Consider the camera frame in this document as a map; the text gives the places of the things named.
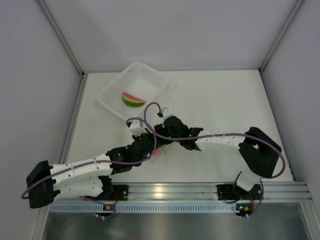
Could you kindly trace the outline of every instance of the plastic container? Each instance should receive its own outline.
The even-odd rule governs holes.
[[[139,116],[145,106],[152,102],[168,83],[168,79],[157,70],[134,62],[98,94],[97,100],[119,118],[127,120]],[[123,92],[145,100],[145,104],[140,107],[125,105],[122,100]]]

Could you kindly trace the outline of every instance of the white wall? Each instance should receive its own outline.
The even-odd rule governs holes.
[[[37,211],[20,196],[58,159],[80,78],[34,0],[0,7],[0,239],[27,239]]]
[[[257,69],[296,0],[46,0],[85,71]]]
[[[320,1],[307,0],[264,79],[299,180],[320,212]]]

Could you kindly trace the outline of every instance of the watermelon slice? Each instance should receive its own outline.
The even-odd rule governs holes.
[[[122,100],[126,105],[133,107],[133,108],[140,107],[146,103],[145,100],[142,100],[140,98],[132,96],[127,92],[122,93]]]

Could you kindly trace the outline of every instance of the robotic arm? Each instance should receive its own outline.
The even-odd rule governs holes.
[[[138,119],[128,122],[134,139],[130,145],[75,163],[49,165],[48,161],[39,162],[26,178],[28,189],[23,196],[28,193],[30,208],[76,196],[106,200],[113,192],[109,176],[140,166],[155,147],[173,142],[190,151],[214,150],[241,155],[247,167],[233,185],[238,196],[247,195],[261,178],[272,177],[279,158],[274,148],[279,152],[281,148],[259,128],[251,127],[245,134],[214,134],[203,128],[187,127],[168,108],[162,109],[158,116],[162,118],[162,124],[155,125],[154,130],[144,128],[143,121]]]

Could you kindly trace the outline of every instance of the white table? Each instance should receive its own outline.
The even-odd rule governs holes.
[[[125,122],[97,101],[98,93],[119,73],[89,73],[69,151],[68,163],[89,159],[133,140]],[[246,132],[258,127],[282,146],[258,70],[168,71],[169,86],[155,101],[169,107],[188,127],[213,132]],[[161,122],[152,107],[148,120]],[[246,166],[230,153],[188,151],[173,143],[140,167],[113,175],[113,182],[233,182]],[[279,160],[274,174],[282,164]],[[276,179],[293,181],[288,162]]]

